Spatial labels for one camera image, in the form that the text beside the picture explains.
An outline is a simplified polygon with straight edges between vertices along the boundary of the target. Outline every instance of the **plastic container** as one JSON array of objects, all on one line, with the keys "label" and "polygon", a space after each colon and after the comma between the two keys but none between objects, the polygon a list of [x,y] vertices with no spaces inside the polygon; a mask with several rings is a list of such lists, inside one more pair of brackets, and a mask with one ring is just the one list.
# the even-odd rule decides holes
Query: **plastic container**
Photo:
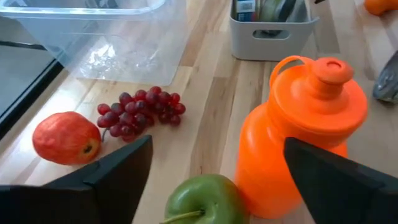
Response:
[{"label": "plastic container", "polygon": [[171,83],[187,40],[185,0],[0,0],[78,77]]},{"label": "plastic container", "polygon": [[[289,62],[304,64],[284,70]],[[280,218],[302,198],[284,159],[286,137],[295,137],[343,157],[345,140],[364,122],[368,104],[353,69],[335,58],[291,56],[270,79],[269,101],[246,118],[239,142],[236,184],[249,211]],[[316,170],[308,170],[311,175]]]},{"label": "plastic container", "polygon": [[[232,54],[242,60],[280,61],[301,53],[319,18],[310,19],[305,1],[297,1],[287,22],[239,22],[232,0],[229,23]],[[277,36],[267,33],[281,30]]]}]

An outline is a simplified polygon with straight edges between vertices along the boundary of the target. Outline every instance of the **bottle spout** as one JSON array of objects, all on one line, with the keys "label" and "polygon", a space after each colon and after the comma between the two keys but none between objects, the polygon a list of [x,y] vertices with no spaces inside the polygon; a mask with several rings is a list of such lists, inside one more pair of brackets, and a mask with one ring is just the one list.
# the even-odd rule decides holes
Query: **bottle spout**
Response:
[{"label": "bottle spout", "polygon": [[320,58],[312,63],[307,90],[316,98],[330,100],[340,96],[343,85],[354,77],[354,70],[337,58]]}]

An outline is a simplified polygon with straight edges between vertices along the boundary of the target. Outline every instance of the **clear plastic bin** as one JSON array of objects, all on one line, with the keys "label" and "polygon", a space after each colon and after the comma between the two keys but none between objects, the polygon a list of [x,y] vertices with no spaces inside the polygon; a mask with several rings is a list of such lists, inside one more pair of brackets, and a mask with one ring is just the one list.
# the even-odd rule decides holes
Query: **clear plastic bin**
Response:
[{"label": "clear plastic bin", "polygon": [[185,0],[0,0],[78,77],[169,85],[187,41]]}]

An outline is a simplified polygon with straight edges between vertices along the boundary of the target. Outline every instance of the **gray storage bin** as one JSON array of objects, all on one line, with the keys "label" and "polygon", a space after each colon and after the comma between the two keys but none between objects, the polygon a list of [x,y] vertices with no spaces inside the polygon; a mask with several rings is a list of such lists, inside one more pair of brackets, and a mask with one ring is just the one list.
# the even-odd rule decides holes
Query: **gray storage bin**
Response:
[{"label": "gray storage bin", "polygon": [[[234,18],[232,0],[230,26],[232,54],[242,60],[279,61],[299,55],[319,18],[311,19],[304,1],[297,1],[287,22],[239,22]],[[262,30],[282,30],[271,36]]]}]

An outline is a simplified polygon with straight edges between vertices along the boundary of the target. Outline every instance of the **orange water bottle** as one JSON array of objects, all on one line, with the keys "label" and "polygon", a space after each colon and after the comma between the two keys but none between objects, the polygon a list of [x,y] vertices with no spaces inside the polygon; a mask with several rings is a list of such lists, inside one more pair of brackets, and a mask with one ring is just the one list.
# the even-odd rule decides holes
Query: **orange water bottle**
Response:
[{"label": "orange water bottle", "polygon": [[[294,60],[303,65],[278,74]],[[236,184],[253,215],[280,218],[302,202],[283,156],[286,137],[347,157],[345,140],[368,110],[353,75],[353,69],[336,58],[291,56],[276,66],[269,100],[247,116],[239,142]]]}]

